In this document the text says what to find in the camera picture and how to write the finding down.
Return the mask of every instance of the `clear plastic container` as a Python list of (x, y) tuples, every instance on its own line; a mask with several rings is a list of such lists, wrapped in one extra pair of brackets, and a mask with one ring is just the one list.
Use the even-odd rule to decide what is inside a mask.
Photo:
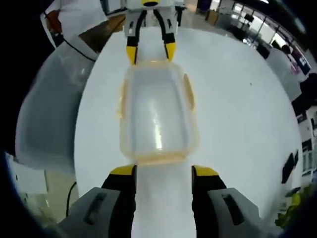
[(120, 148), (137, 163), (182, 160), (196, 147), (195, 100), (181, 68), (164, 61), (131, 66), (120, 98)]

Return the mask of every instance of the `white tabletop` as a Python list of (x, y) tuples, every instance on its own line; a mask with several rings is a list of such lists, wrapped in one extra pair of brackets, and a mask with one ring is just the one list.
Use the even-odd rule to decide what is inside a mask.
[[(299, 149), (291, 103), (276, 75), (253, 49), (210, 32), (179, 28), (174, 62), (188, 74), (196, 96), (200, 144), (193, 164), (219, 172), (266, 215), (280, 189), (281, 170)], [(119, 90), (130, 66), (123, 32), (101, 52), (79, 107), (75, 170), (80, 196), (101, 186), (109, 172), (131, 163), (119, 149)], [(159, 28), (141, 29), (141, 60), (164, 58)], [(300, 174), (300, 166), (295, 169)], [(300, 182), (300, 176), (293, 184)]]

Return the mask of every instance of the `plastic container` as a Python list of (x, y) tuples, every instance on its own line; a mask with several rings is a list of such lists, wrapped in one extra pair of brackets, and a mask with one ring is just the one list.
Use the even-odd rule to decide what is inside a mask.
[(137, 163), (182, 160), (197, 145), (194, 94), (181, 68), (150, 61), (131, 66), (120, 98), (120, 148)]

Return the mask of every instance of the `floor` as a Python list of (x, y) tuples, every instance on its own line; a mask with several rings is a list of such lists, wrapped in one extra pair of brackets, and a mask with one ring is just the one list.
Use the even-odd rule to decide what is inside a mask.
[[(188, 9), (183, 12), (181, 27), (215, 32), (234, 38), (231, 33), (205, 22), (204, 16), (195, 14), (197, 0), (185, 0), (185, 3)], [(151, 14), (148, 15), (148, 20), (148, 26), (158, 26), (156, 19)], [(60, 222), (65, 218), (67, 195), (75, 182), (75, 176), (47, 171), (46, 181), (48, 189), (46, 195), (20, 194), (22, 201), (42, 225), (52, 221)], [(75, 186), (70, 197), (70, 205), (78, 198), (78, 190)]]

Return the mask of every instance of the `white table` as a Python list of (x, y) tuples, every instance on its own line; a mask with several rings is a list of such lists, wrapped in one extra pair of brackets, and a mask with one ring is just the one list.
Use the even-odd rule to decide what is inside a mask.
[[(282, 85), (265, 60), (238, 41), (179, 28), (174, 62), (192, 81), (200, 144), (193, 164), (219, 172), (265, 216), (280, 189), (281, 170), (301, 138)], [(101, 52), (87, 82), (76, 125), (75, 170), (80, 196), (101, 186), (109, 172), (127, 165), (119, 149), (119, 90), (130, 66), (123, 32)], [(160, 29), (141, 29), (139, 58), (164, 58)], [(301, 162), (293, 179), (300, 184)]]

